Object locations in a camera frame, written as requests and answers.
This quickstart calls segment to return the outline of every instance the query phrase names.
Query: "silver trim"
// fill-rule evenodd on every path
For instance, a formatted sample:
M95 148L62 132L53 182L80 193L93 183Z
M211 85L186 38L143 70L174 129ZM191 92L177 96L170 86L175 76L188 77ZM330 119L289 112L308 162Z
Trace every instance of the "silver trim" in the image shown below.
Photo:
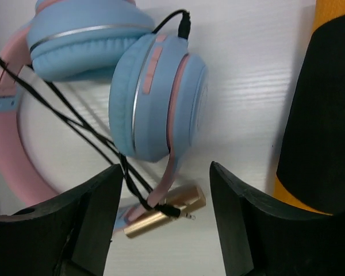
M150 55L151 49L153 47L153 45L155 44L155 40L152 41L151 45L149 46L148 52L146 54L146 56L144 57L143 60L143 64L142 64L142 68L139 72L139 76L138 76L138 82L137 82L137 88L136 88L136 92L134 95L134 103L133 103L133 117L132 117L132 142L133 142L133 149L136 150L136 143L135 143L135 117L136 117L136 107L137 107L137 100L138 100L138 91L139 91L139 87L140 87L140 82L141 82L141 75L145 66L145 62L147 61L148 56Z
M53 39L58 39L58 38L63 37L63 36L69 36L69 35L74 35L74 34L83 33L83 32L90 32L92 30L105 30L105 29L112 29L112 28L133 28L133 27L153 30L152 28L147 27L147 26L140 26L140 25L133 25L133 24L101 25L101 26L93 26L93 27L80 28L80 29L76 29L76 30L69 30L69 31L63 32L63 33L53 34L52 36L47 36L47 37L39 40L38 42L34 43L31 46L31 48L29 49L29 52L32 53L32 51L36 47L41 45L42 43L45 43L45 42L53 40Z

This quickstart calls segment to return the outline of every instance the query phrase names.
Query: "white surface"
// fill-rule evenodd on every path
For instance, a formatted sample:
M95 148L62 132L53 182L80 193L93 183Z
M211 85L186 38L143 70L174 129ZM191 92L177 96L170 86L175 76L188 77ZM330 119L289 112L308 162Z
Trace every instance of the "white surface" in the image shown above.
M271 191L315 0L139 0L138 4L156 23L175 9L191 11L190 50L208 64L210 94L201 137L185 161L177 185L200 184L208 205L195 214L196 221L180 220L135 240L115 236L105 275L225 275L209 193L209 165L213 160L220 162L249 184ZM0 49L33 16L34 6L35 0L0 0ZM173 20L163 32L176 29L177 23ZM25 75L67 112L35 76ZM107 133L107 84L82 82L60 87L89 121ZM107 166L30 97L22 104L20 127L31 159L61 191ZM154 183L165 164L166 160L141 165ZM130 197L127 189L122 196ZM0 176L0 212L21 207Z

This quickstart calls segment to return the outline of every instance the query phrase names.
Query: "pink and blue headphones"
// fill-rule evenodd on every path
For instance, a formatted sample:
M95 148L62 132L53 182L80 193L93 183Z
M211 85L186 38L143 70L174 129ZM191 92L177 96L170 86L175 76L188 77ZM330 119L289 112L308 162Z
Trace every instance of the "pink and blue headphones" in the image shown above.
M147 198L153 207L165 198L193 143L207 91L207 67L188 53L190 22L185 27L178 36L152 32L153 19L134 0L38 0L36 15L12 36L1 60L15 75L31 64L49 82L109 78L109 124L117 149L149 162L169 155L162 180ZM12 191L34 205L58 192L23 148L17 124L21 95L1 69L0 171ZM115 229L144 212L140 204L121 208Z

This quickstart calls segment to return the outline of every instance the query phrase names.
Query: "gold metallic tube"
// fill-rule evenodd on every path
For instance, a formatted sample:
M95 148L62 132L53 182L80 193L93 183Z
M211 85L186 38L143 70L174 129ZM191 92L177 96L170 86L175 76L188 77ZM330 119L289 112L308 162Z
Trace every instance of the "gold metallic tube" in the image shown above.
M174 205L184 213L191 213L206 206L206 198L199 186L189 186L184 190L180 188L171 191L167 196L166 203ZM174 220L177 218L167 217L161 212L152 210L126 227L124 233L128 238L133 239Z

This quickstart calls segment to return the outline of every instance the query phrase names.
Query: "blue ear cup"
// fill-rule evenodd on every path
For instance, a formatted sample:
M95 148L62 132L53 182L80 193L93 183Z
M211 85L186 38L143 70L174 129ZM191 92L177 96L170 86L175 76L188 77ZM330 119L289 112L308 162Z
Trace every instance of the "blue ear cup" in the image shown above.
M167 156L167 121L171 92L178 68L185 56L174 120L174 148L183 154L191 145L194 120L197 120L200 95L206 78L206 66L196 55L188 55L187 41L176 36L146 35L120 59L112 81L109 100L109 123L119 151L149 162ZM144 84L151 77L150 88Z
M110 78L123 53L153 28L127 1L63 0L35 16L27 42L46 81Z
M113 75L109 97L111 136L118 150L135 157L133 146L133 105L140 70L156 35L147 34L134 43L121 57Z

